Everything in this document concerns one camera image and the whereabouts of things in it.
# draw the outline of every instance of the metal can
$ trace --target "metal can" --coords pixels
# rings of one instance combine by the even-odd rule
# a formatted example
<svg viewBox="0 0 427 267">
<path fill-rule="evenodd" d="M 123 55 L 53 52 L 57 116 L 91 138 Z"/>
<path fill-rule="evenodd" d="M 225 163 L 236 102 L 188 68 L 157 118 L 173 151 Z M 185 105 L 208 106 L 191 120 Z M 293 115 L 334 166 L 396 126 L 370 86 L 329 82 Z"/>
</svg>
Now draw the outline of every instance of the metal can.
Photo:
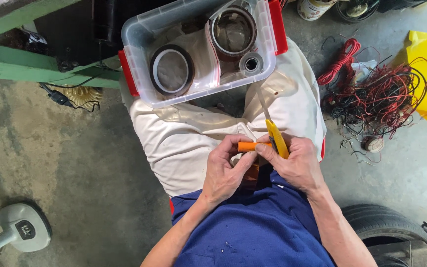
<svg viewBox="0 0 427 267">
<path fill-rule="evenodd" d="M 300 0 L 298 13 L 306 21 L 315 21 L 320 18 L 339 0 Z"/>
</svg>

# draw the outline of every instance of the concrete floor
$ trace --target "concrete floor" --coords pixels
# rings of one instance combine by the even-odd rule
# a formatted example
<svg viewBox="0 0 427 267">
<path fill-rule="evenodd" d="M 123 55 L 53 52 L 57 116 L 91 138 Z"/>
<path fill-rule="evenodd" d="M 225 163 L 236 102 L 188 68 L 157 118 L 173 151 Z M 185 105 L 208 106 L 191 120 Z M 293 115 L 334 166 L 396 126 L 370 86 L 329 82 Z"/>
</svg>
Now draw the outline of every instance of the concrete floor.
<svg viewBox="0 0 427 267">
<path fill-rule="evenodd" d="M 319 74 L 342 45 L 339 34 L 396 55 L 409 29 L 427 31 L 427 5 L 375 14 L 356 25 L 300 19 L 283 11 L 287 35 Z M 321 45 L 328 36 L 336 43 Z M 374 57 L 370 52 L 363 57 Z M 151 172 L 117 90 L 105 90 L 101 111 L 70 110 L 47 100 L 32 82 L 0 80 L 0 207 L 36 200 L 52 225 L 51 245 L 22 254 L 7 246 L 0 266 L 139 266 L 170 227 L 169 200 Z M 376 203 L 427 221 L 427 122 L 386 140 L 376 166 L 358 163 L 335 122 L 326 121 L 327 184 L 341 206 Z"/>
</svg>

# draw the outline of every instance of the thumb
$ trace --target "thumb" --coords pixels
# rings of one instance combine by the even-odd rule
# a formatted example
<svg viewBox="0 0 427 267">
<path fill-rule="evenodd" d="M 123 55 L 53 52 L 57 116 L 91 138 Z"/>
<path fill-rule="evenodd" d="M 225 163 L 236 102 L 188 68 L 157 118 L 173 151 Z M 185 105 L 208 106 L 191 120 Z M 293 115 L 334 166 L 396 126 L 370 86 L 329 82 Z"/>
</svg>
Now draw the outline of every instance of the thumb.
<svg viewBox="0 0 427 267">
<path fill-rule="evenodd" d="M 265 160 L 269 161 L 276 170 L 283 164 L 283 161 L 285 160 L 281 158 L 278 153 L 276 153 L 276 151 L 270 146 L 257 144 L 255 146 L 255 150 L 260 156 L 265 158 Z"/>
<path fill-rule="evenodd" d="M 233 167 L 232 171 L 235 173 L 235 176 L 243 178 L 246 171 L 252 166 L 252 164 L 255 162 L 256 157 L 258 156 L 258 153 L 254 151 L 250 151 L 243 155 L 240 160 L 237 162 L 235 167 Z"/>
</svg>

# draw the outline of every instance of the orange tube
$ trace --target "orange tube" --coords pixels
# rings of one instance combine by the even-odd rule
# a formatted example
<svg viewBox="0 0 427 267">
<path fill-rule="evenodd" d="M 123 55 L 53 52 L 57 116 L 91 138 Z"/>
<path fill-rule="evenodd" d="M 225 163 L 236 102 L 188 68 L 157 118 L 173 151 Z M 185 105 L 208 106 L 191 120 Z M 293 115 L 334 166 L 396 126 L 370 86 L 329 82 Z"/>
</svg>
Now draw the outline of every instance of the orange tube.
<svg viewBox="0 0 427 267">
<path fill-rule="evenodd" d="M 255 151 L 255 146 L 257 144 L 261 144 L 261 143 L 238 143 L 238 152 L 250 152 L 250 151 Z"/>
</svg>

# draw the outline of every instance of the tape roll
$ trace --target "tape roll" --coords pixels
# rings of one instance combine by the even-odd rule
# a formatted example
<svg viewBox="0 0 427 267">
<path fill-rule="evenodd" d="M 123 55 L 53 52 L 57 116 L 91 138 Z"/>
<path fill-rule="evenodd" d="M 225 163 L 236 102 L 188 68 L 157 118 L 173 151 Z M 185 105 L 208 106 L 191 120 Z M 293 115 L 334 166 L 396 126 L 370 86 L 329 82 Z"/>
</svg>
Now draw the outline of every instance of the tape roll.
<svg viewBox="0 0 427 267">
<path fill-rule="evenodd" d="M 260 74 L 263 71 L 263 58 L 256 52 L 248 52 L 241 57 L 239 68 L 246 77 Z"/>
<path fill-rule="evenodd" d="M 168 55 L 169 53 L 175 53 L 171 54 L 174 57 L 180 56 L 182 58 L 181 62 L 185 64 L 186 77 L 182 80 L 180 85 L 173 84 L 172 81 L 162 81 L 162 79 L 160 79 L 161 77 L 158 72 L 159 63 L 162 58 Z M 170 70 L 173 72 L 182 72 L 182 69 L 180 67 L 184 66 L 170 66 Z M 185 49 L 178 45 L 163 45 L 156 50 L 153 57 L 151 58 L 151 64 L 149 68 L 151 82 L 154 88 L 156 88 L 156 90 L 164 96 L 177 97 L 181 96 L 182 94 L 185 94 L 186 91 L 189 90 L 192 85 L 194 73 L 195 71 L 192 58 Z"/>
<path fill-rule="evenodd" d="M 209 27 L 212 43 L 221 60 L 238 60 L 252 50 L 255 45 L 257 36 L 255 19 L 246 9 L 240 6 L 231 5 L 226 8 L 221 15 L 210 20 Z M 241 44 L 237 42 L 237 47 L 232 49 L 230 45 L 234 42 L 228 40 L 227 31 L 237 31 L 234 34 L 237 35 L 236 37 L 242 38 L 243 42 Z"/>
</svg>

